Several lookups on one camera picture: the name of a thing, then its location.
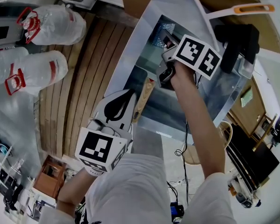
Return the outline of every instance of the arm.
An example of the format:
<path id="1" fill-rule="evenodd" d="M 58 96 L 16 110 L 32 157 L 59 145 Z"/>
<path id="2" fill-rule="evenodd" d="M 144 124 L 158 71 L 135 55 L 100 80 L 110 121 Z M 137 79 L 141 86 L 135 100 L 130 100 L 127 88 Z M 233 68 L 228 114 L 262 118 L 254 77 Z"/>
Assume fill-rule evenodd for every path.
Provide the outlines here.
<path id="1" fill-rule="evenodd" d="M 56 209 L 74 217 L 76 207 L 96 178 L 83 168 L 61 188 L 57 198 Z"/>
<path id="2" fill-rule="evenodd" d="M 185 112 L 204 177 L 224 173 L 224 146 L 193 80 L 193 70 L 176 62 L 171 84 Z"/>

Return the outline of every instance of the white cloth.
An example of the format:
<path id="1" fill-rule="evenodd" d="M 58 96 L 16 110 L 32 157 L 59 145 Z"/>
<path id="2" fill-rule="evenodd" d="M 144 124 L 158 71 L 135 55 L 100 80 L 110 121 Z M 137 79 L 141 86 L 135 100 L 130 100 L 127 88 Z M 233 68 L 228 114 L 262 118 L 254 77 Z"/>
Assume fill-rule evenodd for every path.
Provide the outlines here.
<path id="1" fill-rule="evenodd" d="M 89 224 L 170 224 L 170 199 L 162 159 L 125 154 L 111 173 L 103 174 L 86 194 Z M 40 224 L 74 224 L 74 219 L 44 208 Z M 191 200 L 182 224 L 235 224 L 227 181 L 221 173 L 209 176 Z"/>

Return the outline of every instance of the hand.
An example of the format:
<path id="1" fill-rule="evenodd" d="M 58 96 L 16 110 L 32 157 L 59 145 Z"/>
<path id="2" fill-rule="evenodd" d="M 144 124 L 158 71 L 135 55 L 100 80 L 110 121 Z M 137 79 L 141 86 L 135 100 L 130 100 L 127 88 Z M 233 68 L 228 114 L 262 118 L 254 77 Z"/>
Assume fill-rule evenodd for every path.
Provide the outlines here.
<path id="1" fill-rule="evenodd" d="M 170 81 L 175 91 L 184 89 L 189 85 L 196 87 L 194 82 L 194 71 L 190 67 L 182 64 L 179 61 L 175 62 L 174 67 L 175 75 Z"/>

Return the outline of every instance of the wooden floor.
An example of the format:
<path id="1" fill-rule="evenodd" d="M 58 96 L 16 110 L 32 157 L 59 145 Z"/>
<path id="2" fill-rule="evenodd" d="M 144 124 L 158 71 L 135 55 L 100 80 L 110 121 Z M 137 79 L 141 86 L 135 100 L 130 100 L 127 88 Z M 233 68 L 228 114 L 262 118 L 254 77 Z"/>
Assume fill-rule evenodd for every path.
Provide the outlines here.
<path id="1" fill-rule="evenodd" d="M 93 14 L 81 14 L 87 35 L 72 46 L 50 46 L 68 60 L 63 80 L 40 92 L 42 149 L 51 155 L 74 157 L 80 127 L 103 98 L 117 62 L 133 32 L 123 24 Z"/>

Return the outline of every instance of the white sleeve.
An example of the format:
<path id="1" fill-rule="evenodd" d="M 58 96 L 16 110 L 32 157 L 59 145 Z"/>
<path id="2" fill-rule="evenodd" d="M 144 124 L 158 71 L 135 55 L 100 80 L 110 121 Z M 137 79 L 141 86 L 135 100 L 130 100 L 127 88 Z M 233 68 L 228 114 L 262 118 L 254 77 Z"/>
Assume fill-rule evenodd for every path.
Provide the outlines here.
<path id="1" fill-rule="evenodd" d="M 181 223 L 236 224 L 225 174 L 214 173 L 207 177 L 190 201 Z"/>
<path id="2" fill-rule="evenodd" d="M 75 224 L 75 220 L 63 211 L 51 207 L 43 207 L 39 224 Z"/>

